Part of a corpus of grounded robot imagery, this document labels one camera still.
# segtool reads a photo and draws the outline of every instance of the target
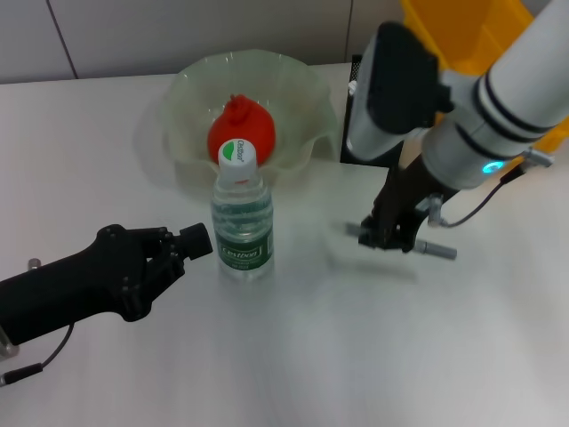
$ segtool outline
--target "glass bowl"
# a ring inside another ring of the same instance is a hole
[[[324,79],[299,60],[250,50],[203,58],[174,78],[160,116],[175,161],[219,171],[207,151],[207,134],[232,94],[257,101],[275,121],[276,146],[261,170],[299,169],[315,143],[328,144],[339,158],[338,121]]]

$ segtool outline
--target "bottle label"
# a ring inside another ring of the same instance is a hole
[[[273,256],[273,229],[261,238],[247,243],[236,243],[215,233],[221,260],[235,270],[254,270]]]

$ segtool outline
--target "white table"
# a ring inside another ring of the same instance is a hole
[[[343,117],[348,65],[318,70]],[[172,77],[0,86],[2,278],[110,223],[204,222],[212,176],[176,183],[156,104]],[[276,275],[235,286],[215,256],[134,324],[80,322],[35,377],[0,389],[11,427],[569,425],[569,151],[456,230],[456,262],[359,247],[329,223],[366,216],[381,169],[313,159],[274,188]],[[461,193],[469,212],[495,182]],[[36,363],[57,331],[0,363]]]

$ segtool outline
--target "white bottle cap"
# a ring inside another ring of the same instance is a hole
[[[257,171],[255,147],[247,140],[224,142],[218,153],[221,179],[225,182],[249,180]]]

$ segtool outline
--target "white wall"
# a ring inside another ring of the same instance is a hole
[[[45,0],[0,2],[0,84],[73,78]]]
[[[0,0],[0,84],[73,78],[47,1]],[[548,2],[524,0],[534,14]],[[79,77],[174,73],[206,55],[253,47],[308,64],[343,62],[381,22],[403,19],[398,0],[51,3]]]
[[[261,48],[341,62],[350,0],[52,0],[80,77],[173,73]]]

